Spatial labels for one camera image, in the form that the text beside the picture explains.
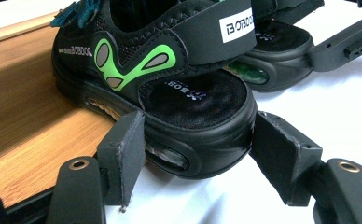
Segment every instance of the shoe sole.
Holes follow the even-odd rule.
[[[231,118],[214,127],[183,130],[150,116],[141,108],[106,89],[99,78],[74,78],[73,74],[56,62],[56,56],[53,54],[52,64],[58,90],[76,105],[87,107],[114,121],[135,110],[142,111],[146,117],[146,141],[153,140],[187,160],[188,166],[180,167],[146,152],[150,161],[169,173],[191,179],[219,175],[229,170],[249,152],[257,104],[245,84],[248,93],[244,105]]]

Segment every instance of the black strap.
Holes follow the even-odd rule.
[[[256,45],[250,1],[219,2],[172,29],[183,41],[191,65],[216,63]]]

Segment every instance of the shoe pair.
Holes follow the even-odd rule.
[[[114,120],[143,111],[160,168],[206,178],[250,150],[256,102],[220,69],[256,44],[250,1],[81,0],[51,25],[58,89]]]

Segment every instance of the shoe insole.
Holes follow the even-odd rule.
[[[247,94],[243,82],[224,70],[150,85],[154,87],[143,101],[145,111],[185,129],[203,129],[228,119],[240,110]]]

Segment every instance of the shoe upper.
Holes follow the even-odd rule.
[[[254,21],[294,24],[324,5],[324,0],[252,0]]]
[[[151,93],[145,83],[214,71],[256,44],[246,0],[81,0],[51,25],[61,27],[55,63],[136,105]]]

